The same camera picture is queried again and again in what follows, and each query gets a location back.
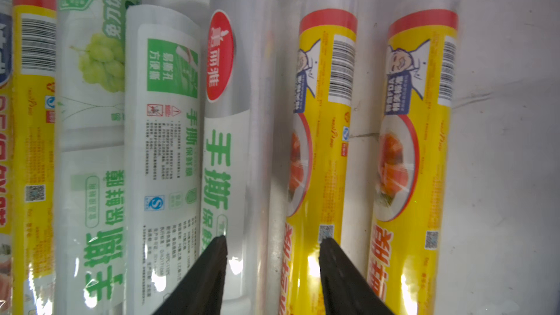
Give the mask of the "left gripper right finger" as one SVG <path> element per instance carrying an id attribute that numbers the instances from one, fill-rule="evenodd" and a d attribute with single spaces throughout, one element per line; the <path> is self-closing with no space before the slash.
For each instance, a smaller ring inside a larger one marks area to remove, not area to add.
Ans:
<path id="1" fill-rule="evenodd" d="M 393 315 L 335 239 L 322 240 L 319 267 L 326 314 Z"/>

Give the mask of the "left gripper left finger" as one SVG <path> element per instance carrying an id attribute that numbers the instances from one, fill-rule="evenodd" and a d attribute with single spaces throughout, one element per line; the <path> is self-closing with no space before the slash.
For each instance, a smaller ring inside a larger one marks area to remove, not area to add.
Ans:
<path id="1" fill-rule="evenodd" d="M 219 315 L 227 254 L 226 237 L 214 238 L 154 315 Z"/>

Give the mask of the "white roll red oval label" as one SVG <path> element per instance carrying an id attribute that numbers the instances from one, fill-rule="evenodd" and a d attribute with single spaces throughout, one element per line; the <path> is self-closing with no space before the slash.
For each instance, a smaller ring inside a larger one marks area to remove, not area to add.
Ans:
<path id="1" fill-rule="evenodd" d="M 277 0 L 210 0 L 201 248 L 227 242 L 222 314 L 263 314 Z"/>

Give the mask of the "white green text roll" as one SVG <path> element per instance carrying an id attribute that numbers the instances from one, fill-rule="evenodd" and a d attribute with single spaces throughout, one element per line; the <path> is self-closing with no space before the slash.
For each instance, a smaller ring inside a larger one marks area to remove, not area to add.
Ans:
<path id="1" fill-rule="evenodd" d="M 199 252 L 200 29 L 149 4 L 126 20 L 125 311 L 152 314 Z"/>

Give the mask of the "white roll grape picture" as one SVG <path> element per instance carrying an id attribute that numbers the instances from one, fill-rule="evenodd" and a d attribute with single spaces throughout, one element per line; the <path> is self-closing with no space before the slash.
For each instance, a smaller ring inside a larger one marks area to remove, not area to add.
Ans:
<path id="1" fill-rule="evenodd" d="M 58 0 L 56 314 L 122 314 L 125 23 L 141 0 Z"/>

